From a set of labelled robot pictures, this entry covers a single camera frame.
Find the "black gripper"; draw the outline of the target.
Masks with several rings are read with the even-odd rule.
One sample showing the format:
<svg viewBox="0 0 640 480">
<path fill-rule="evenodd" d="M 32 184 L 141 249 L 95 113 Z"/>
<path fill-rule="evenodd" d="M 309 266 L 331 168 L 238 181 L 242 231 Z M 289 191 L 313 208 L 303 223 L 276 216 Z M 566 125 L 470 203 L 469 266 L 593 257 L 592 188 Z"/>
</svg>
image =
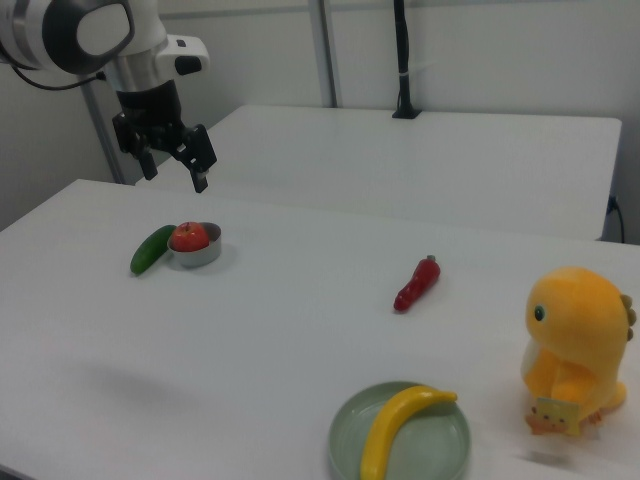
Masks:
<svg viewBox="0 0 640 480">
<path fill-rule="evenodd" d="M 203 125 L 184 124 L 175 82 L 139 92 L 118 91 L 117 98 L 121 112 L 112 123 L 119 148 L 138 160 L 144 178 L 156 177 L 151 151 L 158 150 L 177 158 L 189 170 L 195 192 L 204 192 L 217 156 Z"/>
</svg>

